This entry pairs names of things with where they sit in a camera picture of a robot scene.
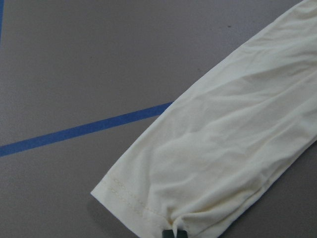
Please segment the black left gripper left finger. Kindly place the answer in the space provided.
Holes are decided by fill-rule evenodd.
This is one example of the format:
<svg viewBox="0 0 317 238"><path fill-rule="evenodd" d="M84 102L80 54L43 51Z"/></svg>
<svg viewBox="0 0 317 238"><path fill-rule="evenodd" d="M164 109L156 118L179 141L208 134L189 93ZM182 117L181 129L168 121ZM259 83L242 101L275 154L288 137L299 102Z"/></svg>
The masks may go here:
<svg viewBox="0 0 317 238"><path fill-rule="evenodd" d="M161 232L162 238L174 238L174 232L173 229L170 228L164 228Z"/></svg>

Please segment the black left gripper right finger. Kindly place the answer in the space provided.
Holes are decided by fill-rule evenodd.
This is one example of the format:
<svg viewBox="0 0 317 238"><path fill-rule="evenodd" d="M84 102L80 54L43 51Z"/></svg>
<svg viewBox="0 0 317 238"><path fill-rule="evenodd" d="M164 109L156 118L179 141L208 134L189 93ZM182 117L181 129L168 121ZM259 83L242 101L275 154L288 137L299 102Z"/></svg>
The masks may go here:
<svg viewBox="0 0 317 238"><path fill-rule="evenodd" d="M177 227L176 238L188 238L188 233L185 226Z"/></svg>

